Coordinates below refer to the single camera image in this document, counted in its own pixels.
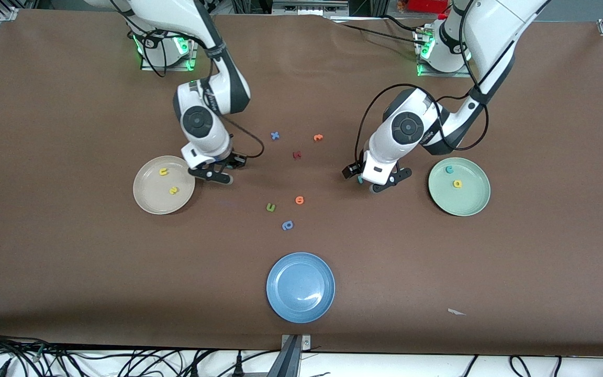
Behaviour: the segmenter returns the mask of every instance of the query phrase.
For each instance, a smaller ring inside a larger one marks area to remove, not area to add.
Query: brown tabletop
[[[453,153],[492,185],[485,210],[467,218],[429,198],[428,172],[444,157],[423,148],[400,161],[412,177],[379,195],[340,171],[381,89],[409,82],[462,95],[468,80],[416,77],[411,45],[321,17],[216,24],[253,96],[232,119],[266,150],[233,172],[232,186],[199,182],[166,216],[141,210],[132,182],[148,160],[180,155],[172,96],[206,75],[206,60],[164,79],[139,71],[117,14],[22,10],[2,25],[0,334],[268,349],[281,334],[308,332],[334,351],[603,355],[603,37],[594,24],[536,23],[522,36],[490,103],[488,136]],[[390,21],[361,25],[406,36]],[[363,140],[396,94],[376,103]],[[483,116],[467,139],[482,126]],[[258,150],[227,128],[237,150]],[[315,134],[325,138],[314,143]],[[330,310],[306,325],[266,301],[266,275],[294,251],[320,256],[337,279]]]

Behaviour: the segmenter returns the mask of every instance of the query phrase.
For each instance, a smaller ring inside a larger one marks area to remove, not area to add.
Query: white plate
[[[166,168],[167,174],[160,175],[160,169]],[[187,162],[175,156],[153,158],[134,178],[134,200],[148,213],[167,215],[186,205],[194,192],[194,177],[187,173]],[[170,188],[177,187],[174,195]]]

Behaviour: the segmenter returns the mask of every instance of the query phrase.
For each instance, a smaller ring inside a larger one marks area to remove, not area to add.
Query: blue plate
[[[284,320],[308,324],[327,313],[334,300],[332,270],[311,253],[282,257],[266,279],[266,297]]]

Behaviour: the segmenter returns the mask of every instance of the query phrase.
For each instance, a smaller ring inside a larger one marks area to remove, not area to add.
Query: red box
[[[409,0],[407,9],[426,14],[442,14],[448,7],[448,0]]]

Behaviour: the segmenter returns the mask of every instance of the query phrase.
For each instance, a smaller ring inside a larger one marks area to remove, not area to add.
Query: green plate
[[[452,172],[446,171],[447,167],[452,167]],[[455,188],[454,181],[461,181],[462,188]],[[488,176],[466,158],[451,157],[440,161],[431,169],[428,183],[431,198],[451,215],[476,215],[490,201]]]

